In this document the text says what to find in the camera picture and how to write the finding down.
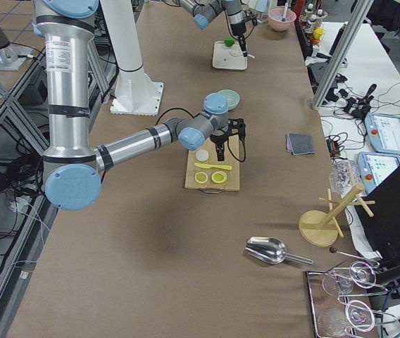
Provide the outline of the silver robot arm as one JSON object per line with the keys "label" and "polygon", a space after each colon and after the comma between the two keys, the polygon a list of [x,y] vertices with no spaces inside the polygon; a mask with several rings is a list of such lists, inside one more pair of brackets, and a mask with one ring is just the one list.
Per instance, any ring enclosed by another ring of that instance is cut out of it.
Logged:
{"label": "silver robot arm", "polygon": [[99,173],[175,141],[190,151],[226,130],[228,104],[219,93],[204,99],[204,109],[190,120],[172,118],[111,144],[89,145],[88,44],[94,37],[98,7],[105,1],[34,1],[35,25],[46,42],[50,146],[44,152],[44,191],[64,210],[90,206],[99,197]]}
{"label": "silver robot arm", "polygon": [[174,4],[181,6],[194,18],[194,22],[201,29],[206,29],[222,12],[226,13],[229,21],[232,36],[237,38],[242,50],[243,57],[247,57],[246,50],[246,22],[251,20],[244,14],[240,1],[235,0],[215,0],[209,4],[198,4],[191,0],[173,1]]}

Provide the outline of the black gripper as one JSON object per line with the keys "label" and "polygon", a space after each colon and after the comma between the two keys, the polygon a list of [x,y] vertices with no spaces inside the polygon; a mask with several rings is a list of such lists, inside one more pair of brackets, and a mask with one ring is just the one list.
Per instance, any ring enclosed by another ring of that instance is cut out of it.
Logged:
{"label": "black gripper", "polygon": [[243,57],[247,57],[247,47],[246,47],[246,39],[245,39],[245,33],[246,33],[246,23],[244,21],[238,22],[238,23],[231,23],[230,28],[232,31],[232,35],[237,37],[237,41],[239,43],[239,47],[242,50]]}
{"label": "black gripper", "polygon": [[223,132],[222,130],[218,130],[218,134],[212,134],[210,136],[210,140],[215,144],[215,151],[217,156],[217,161],[224,161],[224,144],[228,141],[229,132]]}

